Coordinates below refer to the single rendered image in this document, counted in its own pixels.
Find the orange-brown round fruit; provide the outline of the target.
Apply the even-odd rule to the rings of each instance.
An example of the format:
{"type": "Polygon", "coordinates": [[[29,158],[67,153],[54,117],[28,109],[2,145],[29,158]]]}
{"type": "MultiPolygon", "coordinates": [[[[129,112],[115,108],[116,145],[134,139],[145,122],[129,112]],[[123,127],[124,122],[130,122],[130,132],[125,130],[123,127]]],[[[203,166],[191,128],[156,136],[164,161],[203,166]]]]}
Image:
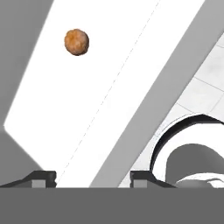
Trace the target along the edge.
{"type": "Polygon", "coordinates": [[[72,55],[80,56],[88,51],[89,38],[84,31],[80,29],[73,29],[66,33],[64,43],[65,48],[72,55]]]}

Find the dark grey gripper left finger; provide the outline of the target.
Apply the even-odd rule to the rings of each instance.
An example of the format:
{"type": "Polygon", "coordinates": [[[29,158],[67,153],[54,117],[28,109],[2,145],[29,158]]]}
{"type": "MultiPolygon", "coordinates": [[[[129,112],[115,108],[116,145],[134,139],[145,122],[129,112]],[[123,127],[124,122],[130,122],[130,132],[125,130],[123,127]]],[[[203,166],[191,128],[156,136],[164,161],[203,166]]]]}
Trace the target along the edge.
{"type": "Polygon", "coordinates": [[[0,185],[0,188],[55,188],[56,171],[33,171],[26,177],[0,185]]]}

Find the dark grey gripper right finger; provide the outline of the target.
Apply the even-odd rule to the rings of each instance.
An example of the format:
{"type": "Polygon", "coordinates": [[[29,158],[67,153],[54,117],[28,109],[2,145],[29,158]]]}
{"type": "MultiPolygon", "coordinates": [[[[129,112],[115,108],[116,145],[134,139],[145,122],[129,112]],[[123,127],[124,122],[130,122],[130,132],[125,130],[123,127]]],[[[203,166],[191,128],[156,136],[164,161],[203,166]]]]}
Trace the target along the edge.
{"type": "Polygon", "coordinates": [[[164,181],[156,179],[151,171],[131,171],[129,173],[130,188],[150,188],[150,187],[163,187],[174,188],[174,185],[170,185],[164,181]]]}

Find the white round thing black rim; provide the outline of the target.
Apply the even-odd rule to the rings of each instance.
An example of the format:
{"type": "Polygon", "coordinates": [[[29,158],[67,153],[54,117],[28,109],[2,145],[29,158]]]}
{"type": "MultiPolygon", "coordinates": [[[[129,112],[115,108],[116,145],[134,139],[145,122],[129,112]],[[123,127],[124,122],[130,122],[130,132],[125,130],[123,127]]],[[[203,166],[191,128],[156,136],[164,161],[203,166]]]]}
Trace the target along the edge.
{"type": "Polygon", "coordinates": [[[171,185],[191,180],[224,188],[224,122],[201,114],[167,127],[153,148],[150,171],[171,185]]]}

